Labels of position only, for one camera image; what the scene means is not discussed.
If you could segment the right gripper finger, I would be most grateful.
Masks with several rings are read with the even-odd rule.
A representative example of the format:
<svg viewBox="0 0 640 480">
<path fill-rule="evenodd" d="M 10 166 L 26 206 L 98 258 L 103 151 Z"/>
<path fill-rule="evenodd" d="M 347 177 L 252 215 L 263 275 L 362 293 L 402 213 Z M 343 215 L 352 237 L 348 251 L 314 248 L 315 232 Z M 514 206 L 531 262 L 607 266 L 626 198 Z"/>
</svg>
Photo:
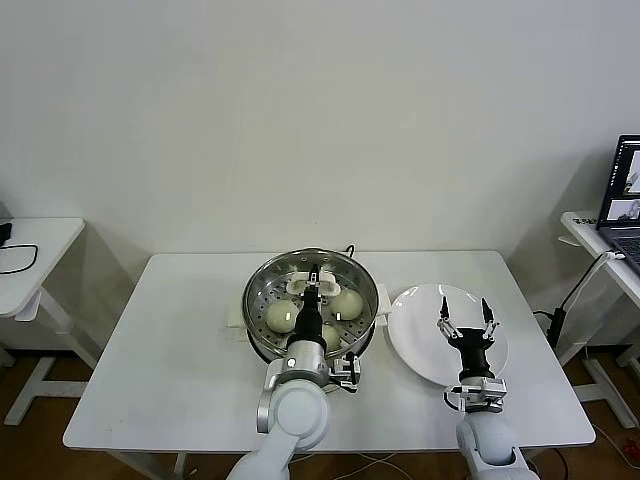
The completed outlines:
<svg viewBox="0 0 640 480">
<path fill-rule="evenodd" d="M 491 309 L 485 298 L 481 299 L 481 307 L 483 320 L 485 322 L 485 329 L 482 338 L 485 340 L 493 341 L 494 333 L 500 326 L 500 322 L 495 319 L 493 310 Z"/>
<path fill-rule="evenodd" d="M 461 332 L 450 320 L 449 308 L 448 308 L 446 296 L 442 297 L 440 317 L 437 321 L 437 326 L 440 332 L 443 334 L 443 336 L 447 340 L 458 339 L 461 337 Z"/>
</svg>

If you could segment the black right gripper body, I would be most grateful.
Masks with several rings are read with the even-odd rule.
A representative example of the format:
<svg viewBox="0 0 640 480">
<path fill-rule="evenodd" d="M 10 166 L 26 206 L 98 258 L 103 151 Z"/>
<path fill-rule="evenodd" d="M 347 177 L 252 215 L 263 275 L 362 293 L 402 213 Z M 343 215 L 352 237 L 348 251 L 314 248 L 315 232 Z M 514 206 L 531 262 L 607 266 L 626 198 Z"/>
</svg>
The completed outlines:
<svg viewBox="0 0 640 480">
<path fill-rule="evenodd" d="M 460 328 L 448 339 L 449 345 L 460 353 L 463 371 L 489 371 L 486 351 L 494 342 L 482 329 L 467 327 Z"/>
</svg>

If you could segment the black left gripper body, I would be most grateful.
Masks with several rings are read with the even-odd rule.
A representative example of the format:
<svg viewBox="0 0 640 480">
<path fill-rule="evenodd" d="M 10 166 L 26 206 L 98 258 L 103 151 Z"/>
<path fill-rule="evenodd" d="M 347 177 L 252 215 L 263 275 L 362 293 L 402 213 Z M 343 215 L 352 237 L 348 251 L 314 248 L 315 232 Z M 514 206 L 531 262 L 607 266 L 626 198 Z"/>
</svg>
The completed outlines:
<svg viewBox="0 0 640 480">
<path fill-rule="evenodd" d="M 297 341 L 310 341 L 317 344 L 325 344 L 322 336 L 323 320 L 318 307 L 318 296 L 306 294 L 303 306 L 296 317 L 296 324 L 291 335 L 291 343 Z"/>
</svg>

